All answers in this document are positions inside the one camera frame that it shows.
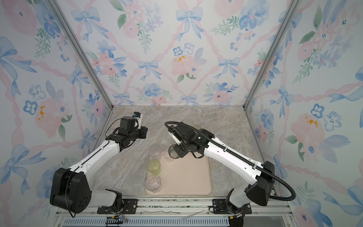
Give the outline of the grey smoked plastic cup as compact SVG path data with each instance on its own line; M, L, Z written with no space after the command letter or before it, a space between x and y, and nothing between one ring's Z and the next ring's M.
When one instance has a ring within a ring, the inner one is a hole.
M168 149L168 155L172 158L172 159L178 159L180 156L179 154L175 151L175 146L176 145L171 145Z

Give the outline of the clear plastic cup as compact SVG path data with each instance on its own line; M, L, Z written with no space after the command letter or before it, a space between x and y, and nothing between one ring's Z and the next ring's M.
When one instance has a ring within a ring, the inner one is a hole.
M166 159L166 161L171 162L173 161L173 158L169 154L169 148L166 148L163 152L163 156Z
M151 159L160 160L162 156L162 149L158 144L151 144L148 148L148 153Z
M161 188L161 184L162 184L162 181L159 176L150 175L146 179L146 189L152 193L158 192Z

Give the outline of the light green plastic cup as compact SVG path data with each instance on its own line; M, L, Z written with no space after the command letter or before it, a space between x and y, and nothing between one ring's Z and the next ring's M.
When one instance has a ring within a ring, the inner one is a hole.
M152 175L159 175L161 172L161 163L159 160L157 159L151 159L148 163L147 163L147 170L150 174Z

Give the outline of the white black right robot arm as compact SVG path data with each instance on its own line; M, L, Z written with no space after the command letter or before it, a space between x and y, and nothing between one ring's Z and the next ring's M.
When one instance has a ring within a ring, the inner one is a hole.
M184 124L167 129L176 142L173 149L178 157L199 153L201 157L207 156L224 164L248 183L246 187L229 192L224 202L227 211L240 213L250 203L267 206L274 183L268 175L274 173L269 162L261 163L240 154L204 129L197 130Z

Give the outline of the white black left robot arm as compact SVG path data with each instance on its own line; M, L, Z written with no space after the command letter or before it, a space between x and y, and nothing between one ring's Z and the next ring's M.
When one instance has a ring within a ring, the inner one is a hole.
M125 207L122 193L115 190L92 191L89 180L108 160L132 146L136 140L147 137L148 129L142 126L142 118L139 112L121 118L120 126L98 148L71 167L59 168L53 176L50 204L67 210L72 216L91 207L120 213Z

